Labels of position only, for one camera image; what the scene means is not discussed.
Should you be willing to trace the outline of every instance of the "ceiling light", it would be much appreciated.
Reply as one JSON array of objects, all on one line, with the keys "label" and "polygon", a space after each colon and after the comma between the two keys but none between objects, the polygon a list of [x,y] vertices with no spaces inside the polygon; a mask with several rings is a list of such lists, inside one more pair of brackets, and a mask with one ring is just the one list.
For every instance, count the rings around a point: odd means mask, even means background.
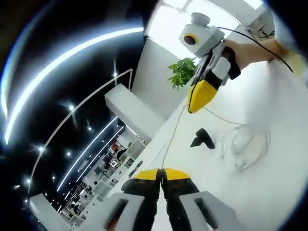
[{"label": "ceiling light", "polygon": [[60,211],[61,208],[62,208],[62,205],[60,205],[60,207],[58,208],[57,213]]},{"label": "ceiling light", "polygon": [[68,193],[67,193],[67,195],[66,195],[65,198],[64,198],[65,200],[67,199],[67,197],[68,197],[68,195],[69,195],[70,193],[71,193],[71,192],[68,192]]},{"label": "ceiling light", "polygon": [[7,117],[8,117],[8,107],[6,105],[5,94],[2,91],[1,91],[1,106],[2,106],[2,109],[3,109],[4,116],[7,119]]},{"label": "ceiling light", "polygon": [[129,126],[127,126],[126,125],[126,127],[132,132],[132,133],[134,133],[135,134],[135,136],[137,136],[137,133],[136,132],[134,132]]},{"label": "ceiling light", "polygon": [[69,105],[68,109],[72,112],[74,110],[74,106],[73,105]]},{"label": "ceiling light", "polygon": [[90,165],[93,163],[93,161],[99,156],[99,154],[104,150],[105,147],[113,140],[114,137],[117,136],[117,134],[123,129],[124,127],[121,127],[119,131],[116,132],[116,134],[107,142],[107,144],[96,154],[96,156],[92,159],[92,161],[88,164],[88,166],[83,170],[83,172],[80,174],[76,182],[78,182],[81,178],[81,176],[87,171],[87,169],[90,167]]},{"label": "ceiling light", "polygon": [[71,168],[69,169],[69,171],[66,173],[66,175],[64,176],[63,180],[61,181],[59,187],[57,188],[57,192],[60,190],[60,188],[62,187],[63,183],[65,182],[66,178],[68,177],[68,175],[70,174],[70,172],[73,170],[73,168],[76,166],[77,162],[82,158],[82,156],[84,155],[84,153],[90,148],[90,146],[99,138],[99,136],[117,119],[117,116],[111,120],[109,122],[109,124],[107,124],[103,130],[101,130],[101,132],[91,141],[91,143],[86,147],[86,149],[81,153],[81,155],[78,157],[78,159],[75,161],[75,163],[71,166]]},{"label": "ceiling light", "polygon": [[31,80],[31,82],[26,86],[24,91],[19,96],[19,98],[17,100],[17,103],[16,103],[16,105],[13,108],[12,115],[9,118],[8,126],[7,126],[6,131],[5,131],[4,139],[5,139],[6,144],[9,143],[9,139],[10,139],[10,135],[11,135],[13,126],[14,126],[14,124],[16,122],[16,119],[19,116],[21,110],[23,109],[26,101],[28,100],[30,95],[33,93],[35,88],[40,84],[40,82],[46,76],[48,76],[48,74],[52,70],[54,70],[57,66],[59,66],[66,59],[70,58],[74,54],[78,53],[79,51],[82,51],[83,49],[85,49],[85,48],[87,48],[89,46],[92,46],[92,45],[94,45],[96,43],[99,43],[99,42],[102,42],[102,41],[105,41],[105,40],[108,40],[108,39],[116,38],[118,36],[127,35],[127,34],[131,34],[131,33],[136,33],[136,32],[142,32],[142,31],[143,31],[143,27],[138,27],[138,28],[119,30],[119,31],[116,31],[116,32],[112,32],[112,33],[108,33],[108,34],[105,34],[105,35],[101,35],[101,36],[98,36],[98,37],[93,38],[91,40],[88,40],[88,41],[86,41],[84,43],[81,43],[78,46],[75,46],[74,48],[68,50],[67,52],[63,53],[58,58],[53,60],[41,72],[39,72],[37,76],[35,76]]}]

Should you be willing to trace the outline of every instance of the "white cable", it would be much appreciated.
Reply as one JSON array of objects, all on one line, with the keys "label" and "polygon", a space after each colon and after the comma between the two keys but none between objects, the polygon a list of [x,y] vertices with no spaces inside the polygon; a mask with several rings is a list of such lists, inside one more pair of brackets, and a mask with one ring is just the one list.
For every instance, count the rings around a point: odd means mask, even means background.
[{"label": "white cable", "polygon": [[[185,110],[185,108],[186,108],[187,106],[188,106],[188,105],[183,106],[183,109],[182,109],[182,111],[181,111],[181,113],[180,113],[180,115],[179,115],[179,117],[178,117],[178,120],[177,120],[176,125],[175,125],[175,128],[174,128],[174,130],[173,130],[173,133],[172,133],[172,136],[171,136],[169,145],[168,145],[167,150],[166,150],[166,153],[165,153],[165,155],[164,155],[161,168],[164,167],[165,159],[166,159],[166,156],[167,156],[167,154],[168,154],[170,145],[171,145],[171,143],[172,143],[172,141],[173,141],[173,138],[174,138],[174,136],[175,136],[177,127],[178,127],[179,122],[180,122],[180,118],[181,118],[181,116],[182,116],[182,114],[183,114],[183,112],[184,112],[184,110]],[[205,108],[205,107],[203,107],[203,109],[206,109],[209,113],[211,113],[212,115],[216,116],[217,118],[219,118],[219,119],[221,119],[221,120],[223,120],[223,121],[225,121],[225,122],[227,122],[227,123],[231,123],[231,124],[236,124],[236,125],[237,125],[236,127],[234,127],[234,128],[232,128],[231,130],[229,130],[229,131],[222,137],[222,139],[221,139],[221,149],[220,149],[220,155],[219,155],[219,156],[220,156],[220,158],[223,160],[223,159],[224,159],[224,156],[225,156],[225,153],[226,153],[226,150],[227,150],[227,149],[225,148],[225,142],[226,142],[227,138],[228,138],[233,132],[236,131],[236,132],[238,133],[242,128],[244,128],[244,127],[246,127],[246,126],[248,126],[248,125],[247,125],[247,124],[240,124],[240,123],[236,123],[236,122],[232,122],[232,121],[226,120],[226,119],[224,119],[224,118],[218,116],[217,114],[213,113],[212,111],[210,111],[209,109],[207,109],[207,108]],[[263,148],[261,149],[260,155],[259,155],[255,160],[253,160],[252,162],[245,164],[245,165],[243,166],[243,170],[249,168],[251,165],[253,165],[254,163],[256,163],[262,156],[265,156],[265,155],[268,153],[268,149],[269,149],[269,146],[270,146],[270,132],[269,132],[269,131],[265,131],[265,132],[264,132],[264,138],[265,138],[265,144],[264,144]]]}]

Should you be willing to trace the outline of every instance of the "potted plant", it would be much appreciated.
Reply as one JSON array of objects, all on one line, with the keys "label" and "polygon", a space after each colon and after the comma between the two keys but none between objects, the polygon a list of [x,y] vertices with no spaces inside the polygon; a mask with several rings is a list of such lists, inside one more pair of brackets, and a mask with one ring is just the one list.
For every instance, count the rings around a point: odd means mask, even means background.
[{"label": "potted plant", "polygon": [[185,58],[179,60],[176,64],[170,65],[168,68],[173,71],[173,76],[167,81],[171,81],[172,88],[179,89],[179,87],[184,87],[186,83],[193,77],[196,65],[194,64],[194,59]]}]

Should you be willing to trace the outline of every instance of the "white desk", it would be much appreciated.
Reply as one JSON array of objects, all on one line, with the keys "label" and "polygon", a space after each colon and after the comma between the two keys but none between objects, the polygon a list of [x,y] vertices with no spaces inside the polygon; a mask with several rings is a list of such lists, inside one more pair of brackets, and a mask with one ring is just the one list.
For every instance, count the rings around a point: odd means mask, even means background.
[{"label": "white desk", "polygon": [[[130,170],[140,160],[143,164],[138,171],[160,167],[166,144],[185,103],[186,100],[109,194],[121,191]],[[234,125],[206,110],[196,114],[185,111],[166,156],[165,167],[188,173],[201,191],[209,191],[232,207],[248,230],[276,230],[300,199],[308,179],[308,90],[282,64],[263,62],[250,65],[240,77],[229,81],[207,107],[225,119],[249,122],[256,129],[269,130],[268,155],[242,173],[227,171],[218,157],[219,150],[209,150],[204,144],[190,148],[190,144],[201,127],[217,143]],[[154,231],[171,230],[165,206],[161,195]]]}]

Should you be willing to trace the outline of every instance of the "black ceiling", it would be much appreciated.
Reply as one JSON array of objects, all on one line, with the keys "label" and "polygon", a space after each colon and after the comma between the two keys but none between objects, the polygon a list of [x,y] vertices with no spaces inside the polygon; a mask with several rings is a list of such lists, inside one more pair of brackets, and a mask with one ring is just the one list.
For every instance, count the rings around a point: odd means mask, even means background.
[{"label": "black ceiling", "polygon": [[[27,83],[53,59],[93,37],[120,29],[146,26],[156,2],[66,0],[51,3],[45,8],[44,15],[33,28],[22,50],[10,88],[9,115]],[[55,199],[61,204],[63,193],[77,187],[75,184],[68,185],[68,182],[76,181],[77,174],[74,172],[60,192],[56,192],[65,173],[84,148],[115,117],[104,101],[104,94],[114,87],[114,83],[87,101],[57,132],[38,163],[30,195],[27,195],[24,182],[38,157],[35,146],[44,144],[67,116],[69,111],[64,104],[79,104],[112,79],[115,67],[118,73],[130,68],[135,71],[143,45],[143,32],[93,45],[63,62],[35,89],[16,121],[9,146],[4,148],[1,155],[0,171],[2,176],[5,174],[3,182],[8,189],[12,209],[28,214],[21,210],[26,207],[24,199],[42,192],[48,194],[48,199]],[[117,83],[128,86],[128,78],[129,75],[125,75]],[[92,132],[87,130],[88,123],[93,128]],[[97,153],[103,147],[102,140],[110,139],[118,130],[117,125],[122,126],[123,123],[115,121],[87,151],[84,159],[90,159],[90,154]],[[70,157],[65,153],[67,150],[72,153]],[[21,187],[12,190],[14,185]]]}]

